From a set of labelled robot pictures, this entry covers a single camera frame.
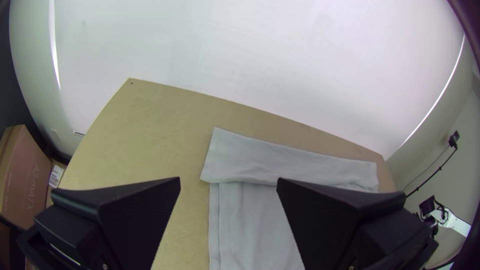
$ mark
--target cardboard box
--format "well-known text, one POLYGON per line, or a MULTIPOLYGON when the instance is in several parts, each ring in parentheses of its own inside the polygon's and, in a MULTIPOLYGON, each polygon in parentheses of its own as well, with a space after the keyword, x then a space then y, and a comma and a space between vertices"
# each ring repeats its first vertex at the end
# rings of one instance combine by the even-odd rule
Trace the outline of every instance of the cardboard box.
POLYGON ((52 193, 52 189, 56 189, 59 186, 66 169, 67 165, 62 164, 55 159, 52 160, 50 178, 48 180, 49 185, 48 192, 46 194, 45 208, 48 208, 54 204, 52 202, 52 198, 50 197, 50 193, 52 193))
POLYGON ((52 162, 25 125, 8 127, 0 139, 0 215, 22 229, 45 209, 52 162))

